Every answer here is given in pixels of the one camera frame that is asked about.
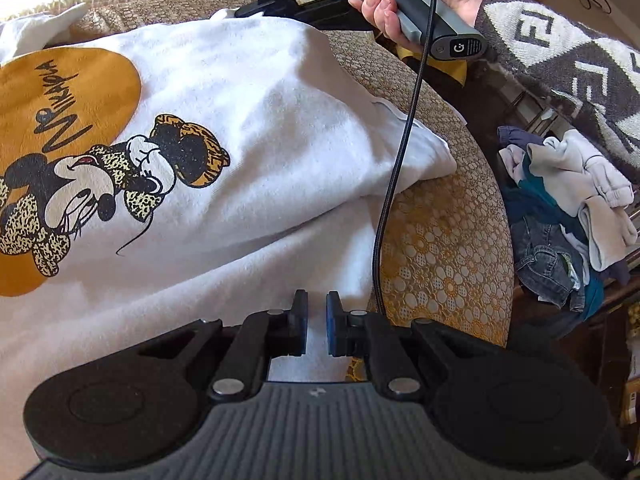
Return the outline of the patterned sleeve right forearm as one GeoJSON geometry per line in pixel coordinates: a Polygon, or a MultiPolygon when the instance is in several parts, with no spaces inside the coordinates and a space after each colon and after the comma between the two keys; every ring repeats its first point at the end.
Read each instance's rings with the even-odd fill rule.
{"type": "Polygon", "coordinates": [[[483,0],[487,61],[639,182],[639,51],[532,0],[483,0]]]}

